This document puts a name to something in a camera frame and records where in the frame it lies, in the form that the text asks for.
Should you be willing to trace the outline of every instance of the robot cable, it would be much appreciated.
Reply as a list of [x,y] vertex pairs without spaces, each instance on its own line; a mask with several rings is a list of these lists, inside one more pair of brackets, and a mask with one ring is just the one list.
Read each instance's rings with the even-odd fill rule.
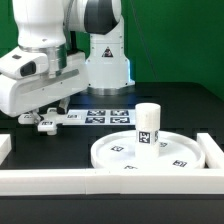
[[148,62],[150,64],[150,67],[152,69],[152,73],[153,73],[153,76],[154,76],[155,80],[156,81],[159,81],[158,80],[158,76],[157,76],[156,71],[155,71],[155,67],[154,67],[153,61],[152,61],[151,53],[150,53],[150,51],[149,51],[149,49],[147,47],[147,44],[146,44],[146,41],[145,41],[145,37],[144,37],[143,31],[142,31],[142,28],[141,28],[140,23],[139,23],[139,20],[138,20],[138,16],[137,16],[137,13],[136,13],[136,8],[134,6],[133,0],[130,0],[130,3],[131,3],[131,8],[132,8],[132,12],[133,12],[135,24],[137,26],[137,30],[138,30],[138,33],[139,33],[139,36],[140,36],[140,40],[141,40],[142,45],[144,47],[147,60],[148,60]]

